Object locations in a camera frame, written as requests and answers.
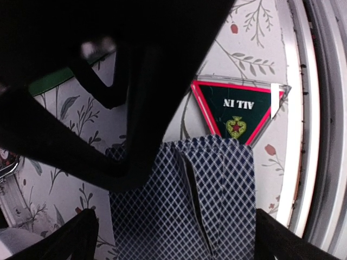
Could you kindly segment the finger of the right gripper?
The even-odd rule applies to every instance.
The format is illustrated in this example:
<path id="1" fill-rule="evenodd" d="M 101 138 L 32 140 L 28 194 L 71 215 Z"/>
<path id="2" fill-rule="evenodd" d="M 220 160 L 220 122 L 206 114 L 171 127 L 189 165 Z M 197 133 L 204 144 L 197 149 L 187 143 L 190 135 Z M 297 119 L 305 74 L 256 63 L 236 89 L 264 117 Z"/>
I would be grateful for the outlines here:
<path id="1" fill-rule="evenodd" d="M 127 49 L 116 51 L 113 83 L 106 86 L 88 62 L 82 58 L 70 62 L 70 70 L 81 86 L 105 108 L 115 108 L 125 103 L 127 97 Z"/>
<path id="2" fill-rule="evenodd" d="M 1 85 L 1 148 L 57 167 L 112 192 L 143 186 L 162 138 L 204 53 L 125 49 L 128 81 L 126 157 L 109 159 L 42 107 L 23 84 Z"/>

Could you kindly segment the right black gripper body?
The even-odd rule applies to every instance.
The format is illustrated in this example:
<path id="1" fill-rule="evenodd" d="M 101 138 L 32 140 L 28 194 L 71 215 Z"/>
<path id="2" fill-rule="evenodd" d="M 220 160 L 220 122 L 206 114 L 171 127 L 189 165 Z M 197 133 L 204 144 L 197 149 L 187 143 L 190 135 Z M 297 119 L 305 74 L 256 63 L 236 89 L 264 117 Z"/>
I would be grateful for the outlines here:
<path id="1" fill-rule="evenodd" d="M 81 57 L 86 42 L 159 52 L 155 71 L 191 81 L 233 1 L 1 1 L 1 83 L 21 87 Z"/>

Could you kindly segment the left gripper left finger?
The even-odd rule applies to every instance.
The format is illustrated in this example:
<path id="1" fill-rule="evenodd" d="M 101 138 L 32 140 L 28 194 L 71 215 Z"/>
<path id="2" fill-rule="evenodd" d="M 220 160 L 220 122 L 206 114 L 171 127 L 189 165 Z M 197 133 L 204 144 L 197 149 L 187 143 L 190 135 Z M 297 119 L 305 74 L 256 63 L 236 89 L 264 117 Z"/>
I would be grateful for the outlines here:
<path id="1" fill-rule="evenodd" d="M 94 259 L 97 239 L 95 211 L 84 209 L 48 237 L 8 259 Z"/>

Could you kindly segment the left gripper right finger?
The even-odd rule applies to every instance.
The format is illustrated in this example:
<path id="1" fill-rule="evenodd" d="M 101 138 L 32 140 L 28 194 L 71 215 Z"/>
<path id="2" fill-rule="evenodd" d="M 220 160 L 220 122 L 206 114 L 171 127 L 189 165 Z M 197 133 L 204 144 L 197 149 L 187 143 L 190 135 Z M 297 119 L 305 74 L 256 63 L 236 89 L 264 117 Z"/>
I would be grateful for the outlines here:
<path id="1" fill-rule="evenodd" d="M 304 241 L 263 209 L 256 210 L 255 259 L 336 259 Z"/>

